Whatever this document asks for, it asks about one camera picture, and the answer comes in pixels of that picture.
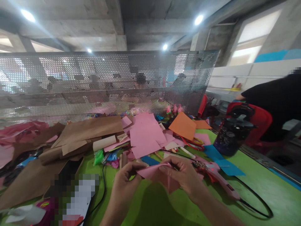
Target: black cable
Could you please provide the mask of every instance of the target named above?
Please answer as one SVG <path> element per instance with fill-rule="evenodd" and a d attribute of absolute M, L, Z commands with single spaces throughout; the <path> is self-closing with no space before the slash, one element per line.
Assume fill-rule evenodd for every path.
<path fill-rule="evenodd" d="M 105 197 L 105 194 L 106 194 L 106 180 L 105 180 L 105 178 L 104 178 L 104 172 L 103 172 L 103 185 L 104 185 L 104 190 L 103 190 L 103 196 L 101 197 L 101 200 L 99 201 L 99 203 L 94 207 L 94 209 L 90 212 L 90 213 L 88 213 L 87 215 L 86 215 L 86 217 L 77 225 L 77 226 L 80 226 L 82 223 L 84 223 L 84 221 L 93 213 L 93 211 L 94 210 L 96 210 L 96 208 L 102 203 L 102 201 L 104 200 L 104 197 Z"/>
<path fill-rule="evenodd" d="M 169 152 L 169 153 L 172 153 L 172 154 L 176 154 L 176 155 L 180 155 L 180 156 L 183 156 L 185 158 L 188 158 L 190 160 L 193 160 L 195 161 L 195 159 L 192 159 L 192 158 L 189 158 L 185 155 L 182 155 L 182 154 L 178 154 L 178 153 L 174 153 L 174 152 L 171 152 L 171 151 L 166 151 L 166 152 Z M 248 185 L 246 185 L 245 182 L 243 182 L 241 179 L 239 179 L 238 177 L 234 176 L 244 187 L 246 187 L 250 192 L 253 193 L 253 195 L 255 195 L 261 202 L 262 204 L 265 206 L 265 208 L 267 209 L 267 211 L 269 212 L 268 215 L 260 212 L 259 210 L 255 209 L 254 207 L 252 207 L 249 203 L 247 203 L 245 200 L 243 200 L 242 198 L 240 198 L 240 202 L 243 203 L 244 205 L 246 205 L 247 207 L 251 208 L 252 210 L 254 210 L 255 212 L 259 213 L 260 215 L 266 217 L 266 218 L 272 218 L 274 216 L 273 214 L 273 211 L 271 210 L 271 208 L 268 206 L 268 204 L 259 196 L 259 194 L 257 194 L 252 188 L 250 188 Z"/>

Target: green tabletop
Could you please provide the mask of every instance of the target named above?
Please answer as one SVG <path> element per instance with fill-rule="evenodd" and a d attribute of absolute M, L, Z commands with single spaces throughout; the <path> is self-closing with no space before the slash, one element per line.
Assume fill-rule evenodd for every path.
<path fill-rule="evenodd" d="M 216 137 L 216 135 L 209 130 L 197 130 L 197 132 L 208 134 L 212 143 Z M 193 154 L 205 157 L 205 154 L 202 152 L 189 148 L 188 150 Z M 152 154 L 151 157 L 159 160 L 154 154 Z M 228 158 L 228 160 L 246 174 L 246 176 L 239 178 L 266 201 L 272 209 L 274 217 L 272 219 L 266 219 L 248 210 L 240 203 L 232 201 L 219 184 L 213 185 L 208 178 L 205 178 L 204 183 L 218 200 L 223 202 L 246 225 L 300 225 L 300 191 L 241 151 L 238 151 L 235 156 Z M 93 197 L 89 211 L 100 201 L 103 195 L 102 166 L 93 166 L 93 162 L 93 154 L 88 154 L 79 170 L 81 174 L 100 174 L 99 191 Z M 113 180 L 117 170 L 111 166 L 106 166 L 104 172 L 107 194 L 102 205 L 88 218 L 85 225 L 99 225 L 109 202 Z M 228 177 L 222 172 L 221 174 L 244 200 L 256 209 L 267 214 L 267 210 L 263 204 L 248 191 L 247 188 L 234 178 Z M 189 200 L 183 190 L 178 189 L 169 195 L 161 184 L 143 180 L 133 198 L 130 211 L 122 225 L 210 225 L 210 222 Z"/>

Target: ceiling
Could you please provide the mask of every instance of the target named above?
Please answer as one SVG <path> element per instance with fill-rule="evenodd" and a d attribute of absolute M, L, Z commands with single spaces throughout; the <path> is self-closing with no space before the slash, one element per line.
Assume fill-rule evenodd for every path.
<path fill-rule="evenodd" d="M 196 33 L 194 20 L 200 14 L 204 16 L 202 24 L 212 26 L 227 18 L 240 18 L 271 1 L 2 0 L 0 45 L 8 48 L 0 50 L 20 51 L 10 42 L 14 35 L 32 40 L 35 51 L 160 50 L 164 44 L 173 47 Z M 27 21 L 21 9 L 31 12 L 36 22 Z M 188 39 L 173 50 L 189 49 L 190 42 Z"/>

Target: metal partition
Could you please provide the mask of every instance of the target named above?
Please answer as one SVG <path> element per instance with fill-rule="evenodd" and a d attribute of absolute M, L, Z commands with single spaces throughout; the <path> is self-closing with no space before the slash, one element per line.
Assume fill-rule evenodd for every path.
<path fill-rule="evenodd" d="M 94 114 L 196 115 L 218 51 L 0 54 L 1 125 L 50 125 Z"/>

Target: white wall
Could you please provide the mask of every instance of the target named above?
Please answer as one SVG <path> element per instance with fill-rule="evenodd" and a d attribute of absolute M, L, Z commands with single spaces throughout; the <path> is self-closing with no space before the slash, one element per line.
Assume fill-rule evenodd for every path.
<path fill-rule="evenodd" d="M 216 67 L 213 69 L 211 78 L 209 80 L 209 86 L 218 88 L 231 88 L 235 82 L 235 84 L 242 83 L 241 89 L 246 90 L 255 85 L 277 79 L 267 77 L 284 77 L 296 67 L 301 67 L 301 59 L 261 62 L 239 66 Z M 235 77 L 239 76 L 247 76 L 247 78 L 235 79 Z"/>

